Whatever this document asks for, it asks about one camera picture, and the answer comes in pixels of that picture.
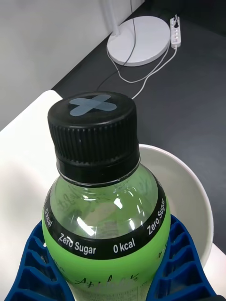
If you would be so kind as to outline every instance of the blue plastic holder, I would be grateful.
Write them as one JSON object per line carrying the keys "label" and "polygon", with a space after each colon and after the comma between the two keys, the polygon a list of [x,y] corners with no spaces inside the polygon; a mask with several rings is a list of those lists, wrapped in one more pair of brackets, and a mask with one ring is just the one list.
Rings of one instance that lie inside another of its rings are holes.
{"label": "blue plastic holder", "polygon": [[[193,240],[173,215],[166,251],[146,301],[194,301],[216,296],[203,272]],[[15,282],[5,301],[74,301],[44,247],[41,222],[24,248]]]}

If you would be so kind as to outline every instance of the blue cross sticker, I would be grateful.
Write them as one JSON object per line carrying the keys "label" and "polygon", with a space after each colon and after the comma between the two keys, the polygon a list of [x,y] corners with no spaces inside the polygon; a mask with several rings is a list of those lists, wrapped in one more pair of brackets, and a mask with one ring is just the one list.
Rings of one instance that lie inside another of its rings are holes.
{"label": "blue cross sticker", "polygon": [[108,100],[110,95],[97,95],[91,99],[88,98],[75,98],[72,99],[69,103],[77,105],[76,108],[70,111],[71,116],[82,116],[92,109],[98,109],[101,111],[113,111],[117,108],[114,103],[105,103]]}

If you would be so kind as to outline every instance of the plastic bottle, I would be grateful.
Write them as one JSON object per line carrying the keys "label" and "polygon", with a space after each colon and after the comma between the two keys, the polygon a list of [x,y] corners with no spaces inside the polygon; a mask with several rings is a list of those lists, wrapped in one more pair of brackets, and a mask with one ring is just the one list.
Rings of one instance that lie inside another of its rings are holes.
{"label": "plastic bottle", "polygon": [[140,164],[135,103],[87,93],[48,112],[59,178],[42,214],[77,301],[144,301],[170,231],[161,184]]}

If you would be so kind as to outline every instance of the black bottle cap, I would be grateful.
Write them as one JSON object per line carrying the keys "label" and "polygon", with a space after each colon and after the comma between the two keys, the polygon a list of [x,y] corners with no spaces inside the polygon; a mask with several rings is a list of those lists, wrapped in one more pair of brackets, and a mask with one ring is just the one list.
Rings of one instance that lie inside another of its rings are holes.
{"label": "black bottle cap", "polygon": [[81,186],[117,182],[138,167],[137,110],[132,99],[93,92],[63,99],[48,112],[57,168]]}

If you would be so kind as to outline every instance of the white lamp base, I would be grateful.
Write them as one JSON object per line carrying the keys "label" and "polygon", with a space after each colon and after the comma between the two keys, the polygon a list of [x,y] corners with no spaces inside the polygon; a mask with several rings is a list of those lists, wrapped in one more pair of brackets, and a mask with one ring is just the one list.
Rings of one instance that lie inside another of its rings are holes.
{"label": "white lamp base", "polygon": [[142,16],[134,18],[136,46],[131,58],[127,61],[134,46],[133,20],[119,26],[120,35],[111,34],[107,43],[110,57],[119,65],[141,66],[160,57],[170,43],[170,28],[160,18]]}

